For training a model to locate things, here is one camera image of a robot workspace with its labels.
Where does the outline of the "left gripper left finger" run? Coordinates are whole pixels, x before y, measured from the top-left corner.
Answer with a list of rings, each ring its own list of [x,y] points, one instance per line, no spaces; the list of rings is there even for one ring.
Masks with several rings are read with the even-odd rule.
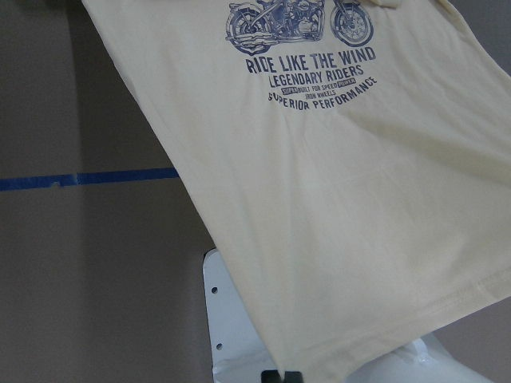
[[[282,383],[282,377],[279,374],[278,370],[264,370],[260,374],[261,383]]]

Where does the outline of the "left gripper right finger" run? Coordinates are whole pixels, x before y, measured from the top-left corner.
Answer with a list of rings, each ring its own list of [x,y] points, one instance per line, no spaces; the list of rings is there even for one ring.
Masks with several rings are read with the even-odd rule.
[[[303,375],[300,371],[286,371],[283,383],[303,383]]]

